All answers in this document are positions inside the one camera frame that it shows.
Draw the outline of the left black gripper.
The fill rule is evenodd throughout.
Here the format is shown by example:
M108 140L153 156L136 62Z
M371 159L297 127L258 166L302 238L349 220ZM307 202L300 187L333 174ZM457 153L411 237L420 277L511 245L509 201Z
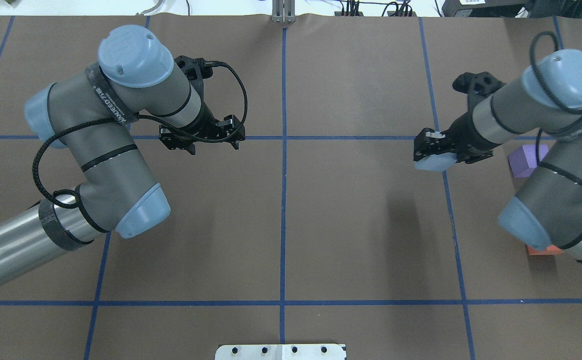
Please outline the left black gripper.
M233 114L218 120L212 115L204 115L192 124L176 128L160 120L159 139L169 150L185 150L196 155L195 142L217 144L227 142L234 150L240 149L246 132L243 122Z

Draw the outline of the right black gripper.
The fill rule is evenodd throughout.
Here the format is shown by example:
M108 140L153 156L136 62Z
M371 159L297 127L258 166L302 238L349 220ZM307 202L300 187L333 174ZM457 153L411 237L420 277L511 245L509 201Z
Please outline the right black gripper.
M425 127L413 141L413 160L454 153L457 162L473 164L493 156L494 143L481 136L471 117L459 117L442 132Z

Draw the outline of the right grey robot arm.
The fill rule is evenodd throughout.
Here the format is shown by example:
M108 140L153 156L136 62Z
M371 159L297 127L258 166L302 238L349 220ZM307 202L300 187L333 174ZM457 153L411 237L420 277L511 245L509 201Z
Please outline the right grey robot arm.
M542 130L554 144L497 221L527 246L556 246L582 265L582 51L558 50L509 83L487 71L463 73L453 88L467 95L467 112L444 131L421 130L413 143L416 168L440 173L473 164Z

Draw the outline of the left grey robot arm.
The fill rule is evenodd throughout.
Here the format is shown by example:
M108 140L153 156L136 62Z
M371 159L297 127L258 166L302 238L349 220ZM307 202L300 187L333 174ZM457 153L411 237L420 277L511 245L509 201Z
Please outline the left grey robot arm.
M246 115L215 118L204 102L205 79L228 63L171 52L146 27L111 30L97 60L53 83L25 104L42 141L32 163L42 199L0 224L0 286L110 231L130 239L162 223L171 208L129 133L150 120L169 150L245 139Z

